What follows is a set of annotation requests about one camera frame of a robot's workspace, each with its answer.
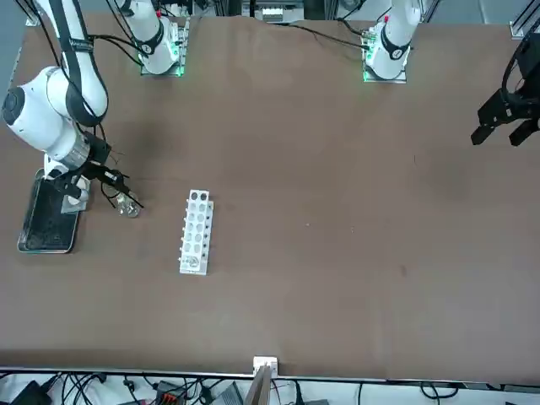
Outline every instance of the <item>tabletop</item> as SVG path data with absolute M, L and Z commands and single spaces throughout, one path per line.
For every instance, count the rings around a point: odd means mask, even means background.
M 182 78 L 99 44 L 146 209 L 119 217 L 94 184 L 73 253 L 17 252 L 42 154 L 0 127 L 0 363 L 540 383 L 540 139 L 469 138 L 517 42 L 422 24 L 413 46 L 407 84 L 365 84 L 357 49 L 248 18 L 193 19 Z M 51 64 L 28 29 L 14 82 Z M 178 272 L 194 188 L 215 204 L 206 277 Z

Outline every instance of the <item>white robotic arm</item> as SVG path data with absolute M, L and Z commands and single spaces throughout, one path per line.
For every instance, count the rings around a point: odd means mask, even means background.
M 178 41 L 177 24 L 166 17 L 158 19 L 151 0 L 121 0 L 116 4 L 143 51 L 144 67 L 152 74 L 167 72 L 180 58 L 173 50 Z
M 388 21 L 375 27 L 376 41 L 366 64 L 379 78 L 391 80 L 402 72 L 421 18 L 418 1 L 392 0 Z
M 69 77 L 59 67 L 46 67 L 31 82 L 10 89 L 3 118 L 30 146 L 45 152 L 46 176 L 80 167 L 89 145 L 75 123 L 95 127 L 104 118 L 108 96 L 95 66 L 92 44 L 75 0 L 38 0 L 62 48 Z
M 82 178 L 130 196 L 125 176 L 105 166 L 111 147 L 78 129 L 78 124 L 100 125 L 108 106 L 78 0 L 37 1 L 60 42 L 63 67 L 46 67 L 29 83 L 10 89 L 3 119 L 19 138 L 45 152 L 45 178 L 64 194 L 64 202 L 76 206 L 88 199 L 89 181 Z

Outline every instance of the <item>robotic arm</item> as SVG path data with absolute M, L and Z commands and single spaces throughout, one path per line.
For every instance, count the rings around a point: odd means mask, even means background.
M 152 74 L 167 72 L 180 59 L 174 51 L 178 25 L 166 17 L 158 18 L 152 0 L 113 1 L 135 36 L 144 67 Z
M 366 61 L 377 77 L 392 80 L 402 72 L 420 18 L 418 0 L 392 0 L 387 22 L 375 27 L 375 45 Z
M 129 195 L 125 176 L 104 166 L 111 147 L 78 129 L 78 124 L 99 125 L 108 106 L 78 2 L 37 1 L 55 30 L 65 67 L 46 67 L 32 81 L 10 89 L 3 102 L 3 119 L 19 138 L 45 153 L 45 178 L 70 197 L 72 205 L 89 196 L 81 177 L 97 178 Z
M 521 145 L 539 130 L 540 34 L 535 34 L 535 29 L 536 27 L 532 28 L 529 31 L 530 34 L 517 47 L 514 56 L 506 67 L 501 88 L 495 91 L 478 110 L 480 125 L 471 135 L 473 145 L 483 143 L 496 127 L 515 120 L 525 119 L 509 136 L 512 146 Z M 515 62 L 517 62 L 523 77 L 523 85 L 515 93 L 510 93 L 506 86 Z

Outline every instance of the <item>metal frame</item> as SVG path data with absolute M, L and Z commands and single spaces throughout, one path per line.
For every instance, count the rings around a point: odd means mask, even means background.
M 510 33 L 512 39 L 520 40 L 531 28 L 534 22 L 540 18 L 540 0 L 531 0 L 517 15 L 510 21 Z

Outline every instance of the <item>black tray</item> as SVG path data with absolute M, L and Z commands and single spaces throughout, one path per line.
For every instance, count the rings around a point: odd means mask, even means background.
M 61 213 L 63 195 L 43 180 L 43 169 L 35 174 L 30 204 L 17 248 L 23 253 L 69 253 L 77 233 L 76 213 Z

